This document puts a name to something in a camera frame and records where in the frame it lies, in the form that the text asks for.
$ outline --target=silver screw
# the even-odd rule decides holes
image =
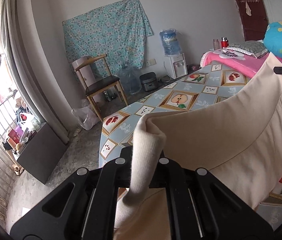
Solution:
[[[124,163],[125,163],[125,159],[123,159],[123,158],[117,158],[117,159],[115,160],[115,162],[116,162],[116,164],[124,164]]]
[[[161,163],[161,164],[168,164],[169,163],[169,159],[167,159],[167,158],[160,158],[159,159],[159,163]]]
[[[82,175],[84,175],[84,174],[87,174],[87,169],[86,168],[79,168],[78,170],[77,170],[77,174],[78,175],[80,175],[80,176],[82,176]]]
[[[207,172],[207,170],[204,169],[204,168],[199,168],[199,169],[197,170],[197,173],[198,173],[199,175],[201,175],[201,176],[204,176],[204,175],[206,175],[208,172]]]

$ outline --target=gray pillow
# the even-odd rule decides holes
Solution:
[[[232,43],[226,49],[238,51],[255,58],[263,57],[268,53],[267,48],[262,42],[259,41],[244,41],[240,43]]]

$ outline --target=wooden chair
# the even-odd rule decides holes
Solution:
[[[125,104],[127,106],[129,104],[128,101],[127,101],[127,98],[124,94],[123,88],[120,84],[120,78],[113,76],[111,74],[109,66],[108,66],[108,64],[105,60],[105,57],[107,57],[107,56],[108,56],[107,54],[102,54],[100,56],[89,58],[89,59],[85,60],[80,66],[78,66],[75,69],[75,71],[79,72],[79,76],[83,80],[83,84],[85,85],[85,95],[86,95],[87,99],[90,101],[91,105],[93,106],[94,111],[96,112],[97,116],[100,118],[101,122],[103,122],[103,119],[102,119],[100,110],[99,110],[96,102],[93,99],[93,96],[97,95],[98,93],[103,92],[104,90],[109,89],[110,87],[114,87],[116,89],[117,93],[118,93],[120,100],[122,101],[121,97],[123,97]],[[92,84],[90,86],[87,86],[87,84],[85,83],[84,78],[83,78],[83,76],[80,72],[80,69],[87,66],[87,65],[92,64],[93,62],[96,62],[99,59],[103,59],[103,62],[105,64],[105,68],[108,71],[109,76],[95,82],[94,84]]]

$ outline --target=gray curtain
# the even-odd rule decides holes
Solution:
[[[0,28],[8,67],[22,98],[31,112],[41,122],[47,122],[63,143],[67,143],[68,132],[45,97],[27,57],[19,28],[16,0],[2,0]]]

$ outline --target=patterned tablecloth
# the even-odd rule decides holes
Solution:
[[[103,121],[99,167],[119,157],[121,149],[132,145],[133,130],[150,112],[195,110],[237,94],[250,80],[242,73],[213,61],[200,70],[111,114]],[[256,212],[275,230],[282,223],[282,178]]]

